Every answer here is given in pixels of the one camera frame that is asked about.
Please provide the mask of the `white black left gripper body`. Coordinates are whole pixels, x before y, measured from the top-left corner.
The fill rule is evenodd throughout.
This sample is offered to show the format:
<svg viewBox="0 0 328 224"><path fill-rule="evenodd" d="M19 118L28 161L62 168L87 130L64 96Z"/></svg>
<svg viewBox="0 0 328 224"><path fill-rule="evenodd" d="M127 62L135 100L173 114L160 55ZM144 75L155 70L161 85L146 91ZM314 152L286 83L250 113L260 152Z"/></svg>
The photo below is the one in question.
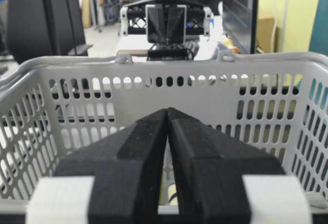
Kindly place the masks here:
<svg viewBox="0 0 328 224"><path fill-rule="evenodd" d="M148 42L185 42L210 35L212 10L186 0L140 0L120 10L121 33L145 35Z"/></svg>

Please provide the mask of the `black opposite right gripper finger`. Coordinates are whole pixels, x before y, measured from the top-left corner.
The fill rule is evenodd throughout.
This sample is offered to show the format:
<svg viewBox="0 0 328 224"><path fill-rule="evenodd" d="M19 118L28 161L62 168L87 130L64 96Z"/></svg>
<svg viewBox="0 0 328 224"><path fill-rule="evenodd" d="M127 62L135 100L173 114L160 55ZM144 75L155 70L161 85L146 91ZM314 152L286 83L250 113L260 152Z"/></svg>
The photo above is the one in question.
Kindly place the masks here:
<svg viewBox="0 0 328 224"><path fill-rule="evenodd" d="M167 40L184 40L184 8L170 6L168 9Z"/></svg>
<svg viewBox="0 0 328 224"><path fill-rule="evenodd" d="M166 40L166 34L163 6L148 6L148 40Z"/></svg>

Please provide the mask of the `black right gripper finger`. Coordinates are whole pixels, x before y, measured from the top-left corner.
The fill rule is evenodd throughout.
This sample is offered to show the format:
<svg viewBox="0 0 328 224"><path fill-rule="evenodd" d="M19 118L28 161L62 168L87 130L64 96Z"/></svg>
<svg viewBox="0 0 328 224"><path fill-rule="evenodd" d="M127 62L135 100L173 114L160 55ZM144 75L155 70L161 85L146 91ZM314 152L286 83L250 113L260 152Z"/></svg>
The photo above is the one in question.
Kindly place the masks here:
<svg viewBox="0 0 328 224"><path fill-rule="evenodd" d="M168 109L179 209L202 223L312 223L299 180L269 153Z"/></svg>
<svg viewBox="0 0 328 224"><path fill-rule="evenodd" d="M168 113L161 109L61 158L27 223L150 223L157 218Z"/></svg>

